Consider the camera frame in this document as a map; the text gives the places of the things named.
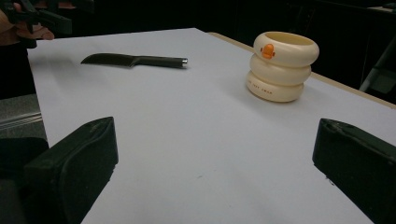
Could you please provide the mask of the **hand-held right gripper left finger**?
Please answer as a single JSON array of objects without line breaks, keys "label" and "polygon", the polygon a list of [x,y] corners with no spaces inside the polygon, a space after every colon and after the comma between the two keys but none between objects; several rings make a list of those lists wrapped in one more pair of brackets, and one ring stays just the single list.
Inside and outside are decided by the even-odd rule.
[{"label": "hand-held right gripper left finger", "polygon": [[88,122],[24,166],[29,224],[80,224],[119,161],[114,119]]}]

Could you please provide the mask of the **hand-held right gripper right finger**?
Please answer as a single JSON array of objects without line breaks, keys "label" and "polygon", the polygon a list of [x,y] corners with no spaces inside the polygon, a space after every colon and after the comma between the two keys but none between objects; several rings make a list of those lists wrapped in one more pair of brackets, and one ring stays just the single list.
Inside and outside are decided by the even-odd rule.
[{"label": "hand-held right gripper right finger", "polygon": [[396,146],[321,119],[312,161],[374,224],[396,224]]}]

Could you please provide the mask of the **cream ringed duck holder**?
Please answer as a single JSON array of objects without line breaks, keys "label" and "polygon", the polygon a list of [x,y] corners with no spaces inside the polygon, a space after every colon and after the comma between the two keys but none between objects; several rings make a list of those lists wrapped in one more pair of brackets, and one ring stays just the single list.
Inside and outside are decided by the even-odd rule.
[{"label": "cream ringed duck holder", "polygon": [[256,96],[286,103],[300,97],[311,75],[319,47],[311,39],[284,32],[265,32],[253,44],[247,88]]}]

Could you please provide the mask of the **white table sheet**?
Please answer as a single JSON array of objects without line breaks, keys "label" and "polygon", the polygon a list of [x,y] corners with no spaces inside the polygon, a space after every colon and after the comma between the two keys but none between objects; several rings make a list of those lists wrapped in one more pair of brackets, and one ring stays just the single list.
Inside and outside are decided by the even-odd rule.
[{"label": "white table sheet", "polygon": [[[82,64],[95,53],[187,58],[185,68]],[[196,29],[42,41],[29,53],[55,144],[102,117],[119,163],[84,224],[372,224],[312,162],[318,122],[396,146],[396,109],[309,78],[277,104],[245,84],[250,52]]]}]

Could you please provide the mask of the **metal floor rail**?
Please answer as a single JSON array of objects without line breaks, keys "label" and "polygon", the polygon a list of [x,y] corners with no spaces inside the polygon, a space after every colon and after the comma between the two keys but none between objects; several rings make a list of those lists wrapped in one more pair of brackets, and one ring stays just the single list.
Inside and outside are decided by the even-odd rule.
[{"label": "metal floor rail", "polygon": [[0,119],[0,131],[15,128],[42,120],[40,112],[27,113],[12,118]]}]

